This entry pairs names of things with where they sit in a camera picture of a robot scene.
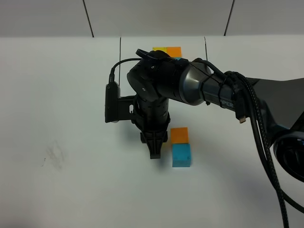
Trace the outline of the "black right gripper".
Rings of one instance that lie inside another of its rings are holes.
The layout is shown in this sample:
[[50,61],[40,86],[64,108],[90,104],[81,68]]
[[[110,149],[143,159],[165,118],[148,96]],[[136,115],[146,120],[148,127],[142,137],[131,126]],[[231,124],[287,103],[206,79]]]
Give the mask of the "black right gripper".
[[141,142],[147,144],[150,159],[160,159],[162,144],[168,140],[169,100],[161,97],[150,102],[137,95],[136,101],[136,112],[143,118],[135,123],[141,130]]

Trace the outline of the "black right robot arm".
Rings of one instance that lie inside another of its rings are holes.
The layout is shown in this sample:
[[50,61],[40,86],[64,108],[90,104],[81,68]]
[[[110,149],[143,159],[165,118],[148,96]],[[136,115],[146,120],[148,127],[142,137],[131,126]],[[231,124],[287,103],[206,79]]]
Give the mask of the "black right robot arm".
[[143,102],[168,98],[188,105],[215,104],[235,113],[240,122],[259,125],[261,145],[274,149],[281,167],[304,179],[304,81],[275,81],[221,72],[197,58],[175,60],[162,51],[137,50],[140,61],[127,80]]

